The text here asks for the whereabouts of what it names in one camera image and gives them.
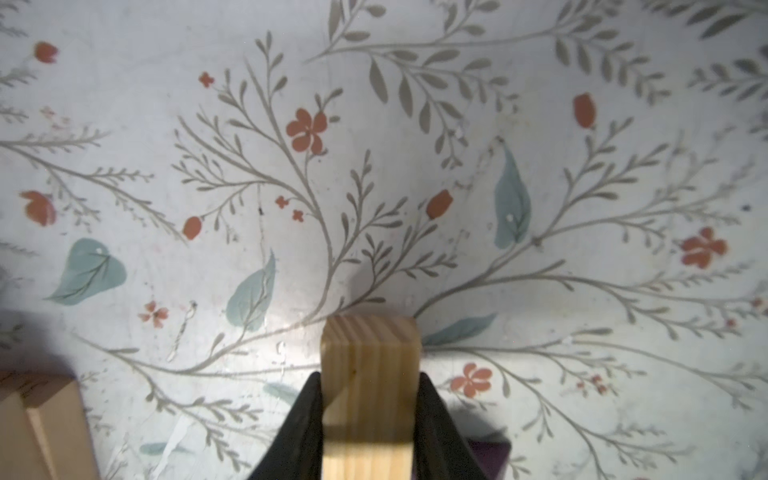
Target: teal leaf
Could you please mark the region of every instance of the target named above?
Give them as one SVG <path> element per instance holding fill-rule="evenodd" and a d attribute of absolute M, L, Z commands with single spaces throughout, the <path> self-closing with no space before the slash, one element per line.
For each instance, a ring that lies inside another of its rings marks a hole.
<path fill-rule="evenodd" d="M 496 202 L 496 246 L 509 247 L 514 240 L 520 243 L 531 222 L 531 198 L 525 189 L 511 151 L 503 144 L 506 164 L 494 192 Z"/>
<path fill-rule="evenodd" d="M 81 238 L 69 250 L 58 288 L 46 300 L 77 305 L 89 296 L 125 283 L 123 263 L 109 249 L 91 238 Z"/>
<path fill-rule="evenodd" d="M 422 338 L 423 346 L 441 346 L 449 343 L 461 342 L 473 336 L 480 335 L 491 326 L 496 318 L 496 313 L 488 316 L 470 316 L 452 323 L 446 328 Z"/>
<path fill-rule="evenodd" d="M 227 320 L 232 325 L 246 330 L 258 330 L 264 324 L 266 309 L 272 301 L 275 287 L 275 255 L 270 252 L 270 261 L 258 272 L 250 275 L 237 286 L 234 295 L 227 302 Z"/>
<path fill-rule="evenodd" d="M 163 455 L 163 451 L 165 450 L 165 445 L 166 445 L 166 442 L 145 443 L 141 447 L 139 447 L 139 452 L 145 455 L 152 455 L 153 457 L 158 455 Z M 174 452 L 192 453 L 186 448 L 182 447 L 181 445 L 177 446 L 174 449 Z"/>
<path fill-rule="evenodd" d="M 264 393 L 268 393 L 277 399 L 283 400 L 289 406 L 293 405 L 296 401 L 296 397 L 299 396 L 298 390 L 285 383 L 265 383 Z"/>

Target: wood grain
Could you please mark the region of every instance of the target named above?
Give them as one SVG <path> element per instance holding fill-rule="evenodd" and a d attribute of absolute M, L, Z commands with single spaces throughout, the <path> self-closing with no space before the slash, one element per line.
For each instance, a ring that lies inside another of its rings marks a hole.
<path fill-rule="evenodd" d="M 320 342 L 324 480 L 407 480 L 421 337 L 409 317 L 332 316 Z"/>

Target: table surface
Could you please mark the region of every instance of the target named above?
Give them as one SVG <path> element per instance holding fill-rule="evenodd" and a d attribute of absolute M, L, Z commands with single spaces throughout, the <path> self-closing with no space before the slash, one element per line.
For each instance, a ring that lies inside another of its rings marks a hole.
<path fill-rule="evenodd" d="M 508 478 L 768 472 L 768 4 L 0 2 L 0 367 L 246 478 L 331 313 Z"/>

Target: red flower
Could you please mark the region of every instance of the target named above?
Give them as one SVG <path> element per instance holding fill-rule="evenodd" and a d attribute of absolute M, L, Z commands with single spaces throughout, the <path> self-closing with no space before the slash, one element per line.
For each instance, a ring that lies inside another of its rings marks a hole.
<path fill-rule="evenodd" d="M 686 239 L 680 248 L 687 252 L 683 255 L 683 265 L 696 265 L 703 270 L 710 265 L 712 252 L 725 255 L 728 243 L 725 240 L 714 240 L 714 230 L 705 227 L 699 230 L 698 237 Z"/>
<path fill-rule="evenodd" d="M 149 313 L 139 313 L 139 318 L 142 322 L 148 322 L 149 319 L 152 319 L 152 323 L 154 324 L 154 328 L 161 329 L 163 328 L 163 323 L 161 320 L 165 320 L 168 318 L 168 309 L 163 307 L 161 309 L 155 310 L 157 308 L 157 303 L 152 300 L 147 305 L 144 305 L 144 308 L 147 309 Z"/>
<path fill-rule="evenodd" d="M 289 137 L 294 137 L 292 145 L 295 151 L 305 151 L 310 148 L 311 140 L 312 153 L 320 155 L 320 152 L 323 151 L 323 141 L 320 140 L 318 134 L 322 134 L 326 128 L 328 128 L 328 119 L 322 111 L 315 115 L 313 121 L 310 113 L 300 108 L 296 110 L 296 120 L 290 122 L 286 127 L 286 133 Z"/>
<path fill-rule="evenodd" d="M 46 41 L 39 41 L 35 44 L 35 58 L 43 63 L 56 63 L 56 54 L 58 48 Z"/>
<path fill-rule="evenodd" d="M 464 365 L 464 376 L 457 376 L 451 380 L 451 390 L 454 392 L 464 387 L 464 395 L 470 399 L 475 398 L 477 392 L 485 392 L 491 389 L 491 383 L 487 382 L 493 372 L 489 369 L 476 370 L 478 366 L 474 363 Z"/>
<path fill-rule="evenodd" d="M 32 190 L 21 192 L 19 196 L 30 200 L 25 208 L 29 220 L 39 223 L 43 227 L 53 225 L 56 221 L 56 209 L 53 208 L 48 197 Z"/>
<path fill-rule="evenodd" d="M 207 71 L 204 71 L 202 74 L 200 74 L 200 77 L 197 78 L 197 80 L 200 81 L 201 84 L 205 88 L 210 87 L 210 85 L 215 81 L 213 77 L 211 77 Z"/>
<path fill-rule="evenodd" d="M 427 217 L 430 220 L 434 220 L 437 217 L 441 217 L 451 206 L 453 197 L 447 190 L 443 190 L 439 194 L 432 197 L 427 204 Z"/>
<path fill-rule="evenodd" d="M 596 116 L 594 102 L 589 94 L 581 94 L 574 98 L 574 117 L 582 128 L 589 128 L 594 125 Z"/>
<path fill-rule="evenodd" d="M 184 224 L 184 229 L 181 233 L 183 233 L 188 240 L 194 240 L 200 233 L 201 228 L 203 228 L 203 221 L 200 217 L 189 217 L 187 218 L 187 222 Z"/>

